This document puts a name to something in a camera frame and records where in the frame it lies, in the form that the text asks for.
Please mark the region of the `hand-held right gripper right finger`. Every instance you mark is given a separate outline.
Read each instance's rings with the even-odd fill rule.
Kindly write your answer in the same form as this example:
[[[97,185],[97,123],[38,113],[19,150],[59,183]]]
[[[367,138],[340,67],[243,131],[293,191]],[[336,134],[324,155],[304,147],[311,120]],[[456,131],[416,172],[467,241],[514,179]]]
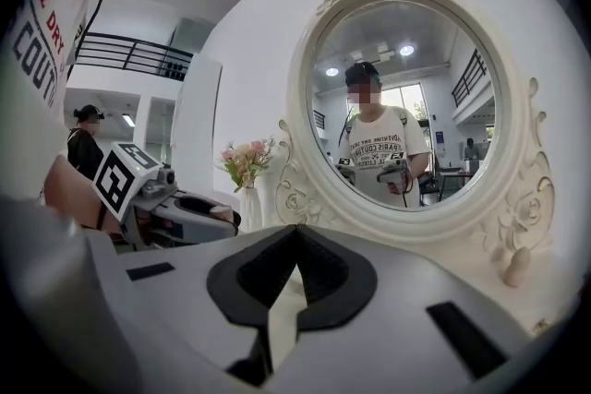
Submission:
[[[271,378],[274,393],[453,393],[476,381],[429,314],[451,304],[500,365],[530,341],[501,306],[426,257],[348,233],[315,233],[364,257],[376,291],[340,328],[299,335]]]

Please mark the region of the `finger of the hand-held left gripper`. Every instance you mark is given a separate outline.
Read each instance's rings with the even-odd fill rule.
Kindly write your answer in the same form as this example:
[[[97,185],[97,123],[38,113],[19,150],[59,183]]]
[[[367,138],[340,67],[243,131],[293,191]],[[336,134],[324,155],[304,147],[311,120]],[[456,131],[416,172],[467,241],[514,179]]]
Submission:
[[[208,218],[240,218],[231,206],[200,195],[176,192],[175,207],[190,216]]]
[[[151,238],[157,246],[201,245],[238,235],[240,218],[190,216],[161,204],[151,213]]]

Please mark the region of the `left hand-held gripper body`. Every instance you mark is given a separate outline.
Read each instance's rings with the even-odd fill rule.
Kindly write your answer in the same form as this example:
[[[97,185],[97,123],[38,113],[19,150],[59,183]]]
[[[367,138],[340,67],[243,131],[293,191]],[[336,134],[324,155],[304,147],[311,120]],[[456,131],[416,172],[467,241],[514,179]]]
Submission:
[[[102,214],[109,213],[118,233],[134,250],[162,245],[180,236],[169,213],[175,203],[175,172],[133,143],[114,142],[93,180]]]

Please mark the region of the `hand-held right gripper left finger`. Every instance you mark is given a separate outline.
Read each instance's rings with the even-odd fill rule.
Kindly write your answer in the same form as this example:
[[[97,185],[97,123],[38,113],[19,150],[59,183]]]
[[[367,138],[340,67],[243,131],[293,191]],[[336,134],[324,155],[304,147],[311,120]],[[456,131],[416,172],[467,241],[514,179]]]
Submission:
[[[117,257],[125,269],[169,263],[174,269],[134,282],[148,308],[217,367],[225,370],[250,355],[254,328],[230,323],[210,298],[206,279],[218,261],[276,232],[276,227],[201,245],[128,252]]]

